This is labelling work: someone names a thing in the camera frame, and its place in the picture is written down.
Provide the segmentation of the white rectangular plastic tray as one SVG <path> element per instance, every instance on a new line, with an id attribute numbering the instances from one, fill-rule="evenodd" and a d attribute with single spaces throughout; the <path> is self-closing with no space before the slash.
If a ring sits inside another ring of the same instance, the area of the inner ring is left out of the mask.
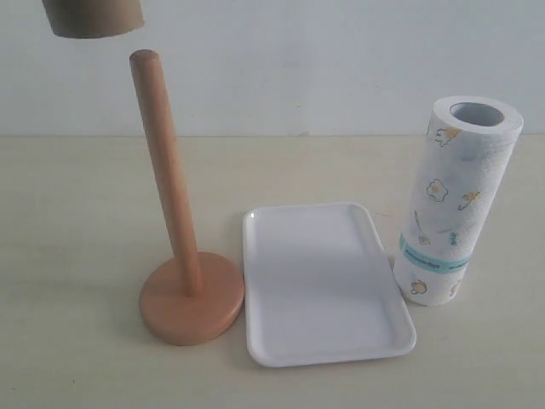
<path id="1" fill-rule="evenodd" d="M 246 343 L 266 367 L 408 354 L 416 328 L 360 204 L 261 207 L 242 223 Z"/>

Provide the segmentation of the wooden paper towel holder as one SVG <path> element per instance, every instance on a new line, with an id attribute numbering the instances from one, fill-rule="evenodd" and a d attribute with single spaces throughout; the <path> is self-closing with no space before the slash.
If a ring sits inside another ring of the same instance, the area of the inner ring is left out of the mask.
<path id="1" fill-rule="evenodd" d="M 173 252 L 142 286 L 141 318 L 166 343 L 206 343 L 238 317 L 244 300 L 243 275 L 228 258 L 198 250 L 159 54 L 140 49 L 131 54 L 129 64 Z"/>

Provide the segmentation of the brown cardboard tube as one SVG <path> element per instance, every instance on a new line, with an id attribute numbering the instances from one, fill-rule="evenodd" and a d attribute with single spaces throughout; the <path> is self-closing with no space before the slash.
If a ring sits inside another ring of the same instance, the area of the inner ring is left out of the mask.
<path id="1" fill-rule="evenodd" d="M 43 7 L 58 37 L 115 37 L 145 24 L 138 0 L 43 0 Z"/>

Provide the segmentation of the printed white paper towel roll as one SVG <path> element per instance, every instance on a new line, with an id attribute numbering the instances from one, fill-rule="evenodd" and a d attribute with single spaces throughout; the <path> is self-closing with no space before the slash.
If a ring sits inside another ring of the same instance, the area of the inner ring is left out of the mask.
<path id="1" fill-rule="evenodd" d="M 393 267 L 406 299 L 437 306 L 456 296 L 523 126 L 493 99 L 433 104 Z"/>

